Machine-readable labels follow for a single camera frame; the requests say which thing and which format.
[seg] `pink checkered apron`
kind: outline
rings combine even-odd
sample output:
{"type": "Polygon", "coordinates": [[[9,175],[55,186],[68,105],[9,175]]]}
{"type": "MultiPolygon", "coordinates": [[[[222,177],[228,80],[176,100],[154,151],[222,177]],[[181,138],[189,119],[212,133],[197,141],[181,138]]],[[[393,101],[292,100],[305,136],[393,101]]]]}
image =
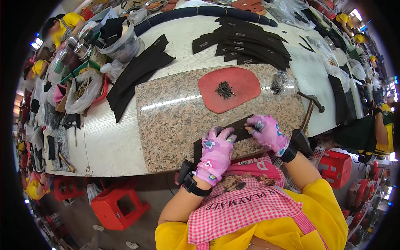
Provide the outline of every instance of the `pink checkered apron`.
{"type": "Polygon", "coordinates": [[[188,243],[195,244],[196,250],[208,250],[213,239],[263,220],[282,217],[292,217],[304,235],[316,230],[302,211],[303,203],[294,201],[282,190],[282,171],[269,162],[265,166],[267,176],[269,170],[270,176],[278,171],[281,179],[275,182],[276,186],[265,186],[255,178],[243,178],[245,187],[232,192],[224,193],[221,186],[215,186],[200,208],[190,214],[188,243]]]}

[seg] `granite slab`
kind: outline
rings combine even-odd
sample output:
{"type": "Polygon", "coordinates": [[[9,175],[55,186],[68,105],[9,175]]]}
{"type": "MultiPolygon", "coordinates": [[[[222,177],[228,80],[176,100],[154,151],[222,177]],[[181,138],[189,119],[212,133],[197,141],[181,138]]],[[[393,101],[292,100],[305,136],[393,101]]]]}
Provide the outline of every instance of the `granite slab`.
{"type": "MultiPolygon", "coordinates": [[[[266,64],[233,67],[254,72],[261,94],[222,114],[206,108],[197,83],[203,75],[226,66],[174,74],[136,87],[140,138],[149,172],[177,170],[184,160],[193,161],[193,143],[211,127],[226,126],[250,114],[272,115],[287,135],[301,126],[304,109],[290,69],[282,72],[266,64]],[[271,89],[273,82],[278,84],[271,89]]],[[[261,149],[253,138],[246,139],[235,143],[233,157],[261,149]]]]}

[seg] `pink floral glove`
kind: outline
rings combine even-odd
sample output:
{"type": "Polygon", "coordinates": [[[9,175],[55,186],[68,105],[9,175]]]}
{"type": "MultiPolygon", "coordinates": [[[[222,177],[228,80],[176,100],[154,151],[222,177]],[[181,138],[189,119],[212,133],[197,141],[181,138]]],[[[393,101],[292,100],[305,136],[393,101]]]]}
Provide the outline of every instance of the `pink floral glove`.
{"type": "Polygon", "coordinates": [[[193,174],[199,179],[215,186],[220,180],[221,175],[230,165],[233,153],[233,144],[236,140],[234,128],[213,127],[205,133],[202,138],[201,162],[197,164],[197,170],[193,174]]]}
{"type": "Polygon", "coordinates": [[[263,146],[269,147],[281,157],[289,146],[289,137],[284,136],[278,122],[272,116],[253,115],[247,119],[246,130],[263,146]]]}

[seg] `stool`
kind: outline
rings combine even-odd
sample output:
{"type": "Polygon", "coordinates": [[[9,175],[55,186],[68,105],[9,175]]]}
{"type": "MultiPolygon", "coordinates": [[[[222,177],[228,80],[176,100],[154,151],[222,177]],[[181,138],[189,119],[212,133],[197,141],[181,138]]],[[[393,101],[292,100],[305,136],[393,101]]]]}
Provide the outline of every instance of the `stool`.
{"type": "Polygon", "coordinates": [[[122,184],[105,189],[92,200],[92,209],[105,228],[124,230],[150,208],[147,202],[143,204],[140,202],[139,197],[133,189],[135,184],[132,179],[129,179],[122,184]],[[129,208],[118,205],[118,201],[125,196],[128,196],[134,205],[132,211],[129,208]]]}
{"type": "Polygon", "coordinates": [[[322,170],[322,178],[327,180],[332,188],[341,188],[350,179],[351,156],[335,151],[326,151],[320,164],[328,166],[322,170]]]}
{"type": "Polygon", "coordinates": [[[63,201],[85,194],[85,191],[78,191],[74,178],[71,176],[56,177],[53,179],[54,190],[51,191],[54,198],[63,201]]]}

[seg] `hammer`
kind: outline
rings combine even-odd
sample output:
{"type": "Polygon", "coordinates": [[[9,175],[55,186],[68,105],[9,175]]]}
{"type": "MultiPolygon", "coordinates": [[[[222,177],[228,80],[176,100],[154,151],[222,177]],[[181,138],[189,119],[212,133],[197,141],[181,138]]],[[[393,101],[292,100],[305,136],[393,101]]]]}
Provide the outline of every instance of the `hammer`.
{"type": "Polygon", "coordinates": [[[68,162],[67,162],[67,160],[65,159],[65,157],[62,155],[62,153],[61,153],[61,145],[62,145],[62,143],[61,142],[57,142],[57,144],[58,144],[58,160],[60,161],[60,168],[62,167],[62,165],[61,165],[61,160],[68,166],[68,168],[70,169],[70,171],[72,172],[72,173],[75,173],[75,168],[74,168],[74,166],[72,166],[71,164],[69,164],[68,162]]]}
{"type": "Polygon", "coordinates": [[[306,116],[304,117],[303,124],[301,125],[301,130],[306,131],[308,122],[310,121],[310,117],[311,117],[311,113],[312,113],[312,109],[314,108],[314,105],[317,106],[318,112],[320,112],[320,113],[325,111],[325,107],[320,104],[320,102],[318,101],[316,96],[306,95],[300,91],[298,91],[297,94],[310,100],[310,104],[308,105],[308,110],[307,110],[306,116]]]}

